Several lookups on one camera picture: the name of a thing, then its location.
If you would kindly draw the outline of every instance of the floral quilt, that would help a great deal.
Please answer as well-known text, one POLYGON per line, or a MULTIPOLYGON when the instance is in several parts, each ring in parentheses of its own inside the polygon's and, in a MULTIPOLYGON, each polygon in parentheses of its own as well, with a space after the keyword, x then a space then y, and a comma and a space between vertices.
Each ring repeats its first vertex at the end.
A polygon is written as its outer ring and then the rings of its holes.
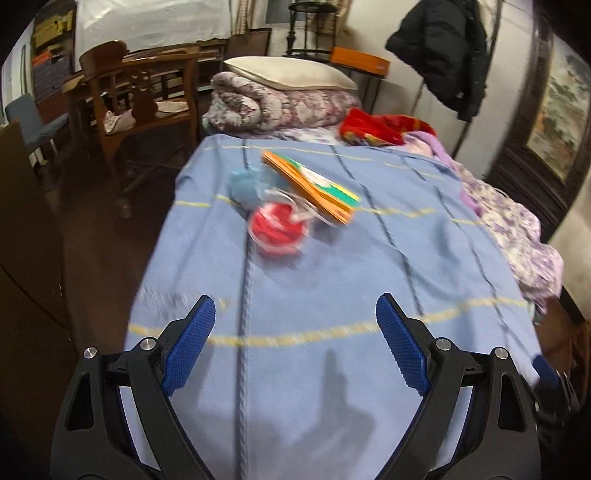
POLYGON ((280 91, 233 72, 215 74, 212 85, 204 118, 227 133, 336 125, 359 106, 359 99, 344 90, 280 91))

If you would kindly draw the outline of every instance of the white sheet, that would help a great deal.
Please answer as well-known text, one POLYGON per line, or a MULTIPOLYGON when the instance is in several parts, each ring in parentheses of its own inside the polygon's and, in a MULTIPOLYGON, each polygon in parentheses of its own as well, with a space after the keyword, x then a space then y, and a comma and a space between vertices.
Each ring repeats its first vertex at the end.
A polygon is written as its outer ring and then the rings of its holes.
POLYGON ((124 40, 131 51, 228 38, 229 0, 78 0, 74 68, 85 51, 124 40))

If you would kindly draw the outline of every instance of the blue blanket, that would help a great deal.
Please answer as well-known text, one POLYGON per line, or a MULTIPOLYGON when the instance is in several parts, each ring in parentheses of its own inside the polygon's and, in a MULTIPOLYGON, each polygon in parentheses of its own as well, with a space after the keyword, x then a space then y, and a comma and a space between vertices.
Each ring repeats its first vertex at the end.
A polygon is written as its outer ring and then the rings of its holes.
MULTIPOLYGON (((384 292, 435 337, 476 352, 504 346, 535 379, 540 347, 526 303, 460 189, 436 160, 393 150, 224 135, 202 142, 177 178, 125 345, 159 335, 200 295, 215 300, 212 335, 171 402, 218 480, 377 475, 420 403, 375 323, 384 292), (227 191, 230 172, 259 166, 262 149, 359 193, 353 222, 319 225, 299 256, 262 256, 227 191)), ((451 458, 468 394, 439 464, 451 458)), ((124 400, 139 454, 156 466, 129 391, 124 400)))

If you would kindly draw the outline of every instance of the orange book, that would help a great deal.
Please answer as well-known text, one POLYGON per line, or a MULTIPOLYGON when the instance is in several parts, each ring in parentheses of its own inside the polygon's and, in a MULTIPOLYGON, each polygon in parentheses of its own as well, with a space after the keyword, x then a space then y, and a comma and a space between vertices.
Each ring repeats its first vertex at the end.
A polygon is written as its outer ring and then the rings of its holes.
POLYGON ((262 161, 283 175, 297 193, 318 208, 322 214, 344 225, 351 222, 355 207, 359 203, 359 198, 354 193, 290 158, 264 151, 262 161), (311 177, 320 179, 323 185, 311 181, 311 177))

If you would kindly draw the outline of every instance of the hanging coat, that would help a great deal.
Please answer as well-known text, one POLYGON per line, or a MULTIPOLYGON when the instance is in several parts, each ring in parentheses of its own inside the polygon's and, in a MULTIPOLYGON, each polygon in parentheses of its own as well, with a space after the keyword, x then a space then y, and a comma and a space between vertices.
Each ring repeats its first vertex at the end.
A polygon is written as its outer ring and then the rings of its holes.
POLYGON ((489 61, 477 0, 421 0, 386 49, 415 69, 460 120, 478 114, 489 61))

